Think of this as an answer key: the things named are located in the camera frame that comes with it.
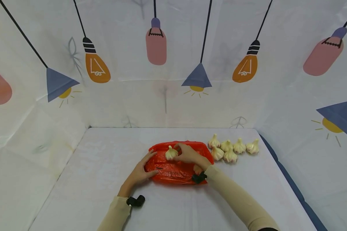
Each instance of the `black clip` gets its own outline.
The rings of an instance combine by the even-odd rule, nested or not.
[[[193,180],[196,184],[200,184],[203,180],[207,178],[207,175],[204,174],[204,171],[201,172],[199,175],[194,174],[191,177],[191,180]]]
[[[126,204],[132,207],[141,207],[143,206],[145,202],[145,197],[143,195],[140,195],[137,199],[134,197],[129,197],[126,201]]]

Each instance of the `plastic bag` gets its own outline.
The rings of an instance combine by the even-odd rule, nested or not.
[[[191,176],[195,174],[193,167],[194,164],[183,163],[181,161],[169,161],[166,160],[166,151],[168,151],[168,146],[175,146],[177,143],[183,143],[191,146],[197,153],[206,157],[212,164],[213,158],[208,150],[207,146],[202,142],[195,141],[173,141],[166,143],[159,143],[151,148],[149,151],[154,149],[157,154],[153,156],[145,165],[145,171],[150,172],[153,170],[159,170],[159,173],[152,177],[152,180],[164,184],[195,184],[191,179]],[[207,184],[206,181],[202,181],[200,184]]]

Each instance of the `printed backdrop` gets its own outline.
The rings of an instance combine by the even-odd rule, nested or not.
[[[0,0],[0,231],[89,126],[255,127],[347,230],[347,0]]]

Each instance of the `yellow light bulb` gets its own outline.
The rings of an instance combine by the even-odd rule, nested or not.
[[[63,94],[59,95],[59,98],[66,99],[71,93],[71,91],[72,91],[72,88],[68,88],[65,92],[63,92]]]
[[[95,83],[106,83],[111,79],[111,74],[103,60],[96,54],[94,44],[90,39],[84,38],[83,44],[86,52],[86,70],[91,80]]]
[[[334,133],[341,133],[343,132],[342,129],[340,129],[338,126],[327,120],[326,118],[323,119],[323,126],[326,127],[331,132]]]
[[[197,86],[190,86],[191,90],[197,91],[197,92],[202,92],[204,90],[204,88],[201,87],[197,87]]]
[[[243,83],[251,80],[257,72],[257,53],[260,49],[260,43],[258,40],[252,42],[248,49],[247,55],[238,64],[233,73],[233,81],[237,83]]]

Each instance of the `white tabletop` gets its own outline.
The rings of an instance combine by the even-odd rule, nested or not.
[[[72,155],[30,231],[96,230],[120,185],[157,143],[218,139],[244,143],[259,139],[257,156],[239,155],[230,165],[217,162],[251,194],[283,231],[316,231],[308,215],[254,129],[91,128]],[[227,203],[206,185],[167,186],[149,182],[134,197],[146,198],[132,209],[125,231],[246,231]]]

